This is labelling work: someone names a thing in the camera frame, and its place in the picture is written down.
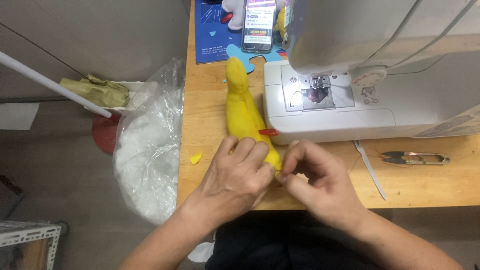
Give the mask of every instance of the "crumpled paper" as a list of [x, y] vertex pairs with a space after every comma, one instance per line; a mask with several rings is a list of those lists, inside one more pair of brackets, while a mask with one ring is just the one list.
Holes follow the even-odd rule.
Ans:
[[128, 88], [112, 81], [100, 80], [91, 74], [88, 79], [78, 82], [63, 78], [60, 85], [100, 107], [126, 107], [129, 101]]

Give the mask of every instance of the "smartphone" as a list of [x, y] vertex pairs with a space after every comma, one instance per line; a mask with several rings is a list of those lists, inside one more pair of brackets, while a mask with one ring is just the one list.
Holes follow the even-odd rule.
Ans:
[[246, 0], [241, 48], [250, 52], [272, 50], [276, 0]]

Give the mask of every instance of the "thread snips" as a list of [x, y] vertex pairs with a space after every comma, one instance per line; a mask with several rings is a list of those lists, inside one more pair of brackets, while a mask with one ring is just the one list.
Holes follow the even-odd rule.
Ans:
[[[393, 164], [420, 164], [420, 165], [446, 165], [450, 163], [450, 157], [446, 154], [432, 154], [432, 153], [415, 153], [415, 152], [401, 152], [401, 151], [392, 151], [385, 152], [381, 155], [386, 156], [382, 161], [393, 163]], [[404, 160], [402, 157], [407, 156], [418, 156], [420, 160]], [[425, 156], [437, 156], [440, 161], [429, 161]]]

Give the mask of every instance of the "forearm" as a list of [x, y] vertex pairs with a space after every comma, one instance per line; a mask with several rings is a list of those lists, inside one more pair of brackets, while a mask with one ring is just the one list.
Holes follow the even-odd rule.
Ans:
[[363, 222], [349, 234], [370, 259], [385, 269], [462, 269], [433, 244], [369, 210]]
[[125, 259], [119, 270], [176, 269], [212, 225], [190, 207], [180, 207]]

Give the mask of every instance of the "white sewing machine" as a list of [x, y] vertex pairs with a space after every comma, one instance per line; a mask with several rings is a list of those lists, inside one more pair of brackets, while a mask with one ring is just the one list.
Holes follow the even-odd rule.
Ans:
[[273, 142], [480, 132], [477, 0], [289, 0], [285, 19], [289, 61], [264, 66]]

